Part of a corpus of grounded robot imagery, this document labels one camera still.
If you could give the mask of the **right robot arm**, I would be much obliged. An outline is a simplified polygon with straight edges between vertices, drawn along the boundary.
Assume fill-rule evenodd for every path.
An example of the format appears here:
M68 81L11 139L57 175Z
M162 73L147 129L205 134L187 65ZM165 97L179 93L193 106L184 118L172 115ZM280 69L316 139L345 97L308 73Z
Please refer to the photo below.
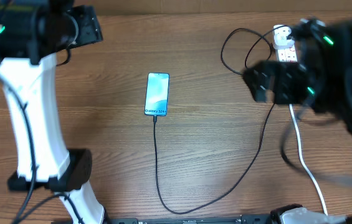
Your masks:
M352 135L352 20L324 25L312 18L292 27L289 38L303 43L299 62L261 60L242 78L256 102L273 91L276 105L298 104L297 117L312 108L344 121ZM314 176L352 186L352 176L315 172Z

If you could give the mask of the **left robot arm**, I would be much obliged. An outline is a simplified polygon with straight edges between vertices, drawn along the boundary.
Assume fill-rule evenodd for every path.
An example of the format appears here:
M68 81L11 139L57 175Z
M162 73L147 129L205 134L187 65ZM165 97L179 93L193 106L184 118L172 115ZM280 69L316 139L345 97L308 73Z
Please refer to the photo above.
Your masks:
M0 82L17 146L13 192L43 187L71 223L108 223L90 184L92 153L69 149L60 128L55 73L60 51L101 42L93 6L73 1L0 1Z

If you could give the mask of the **Samsung Galaxy smartphone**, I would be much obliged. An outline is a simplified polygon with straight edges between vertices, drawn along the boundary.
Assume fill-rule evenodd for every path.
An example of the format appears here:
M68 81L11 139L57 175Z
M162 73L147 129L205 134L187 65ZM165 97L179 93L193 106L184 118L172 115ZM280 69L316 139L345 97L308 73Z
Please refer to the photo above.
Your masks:
M146 88L145 115L166 116L168 109L169 74L149 73Z

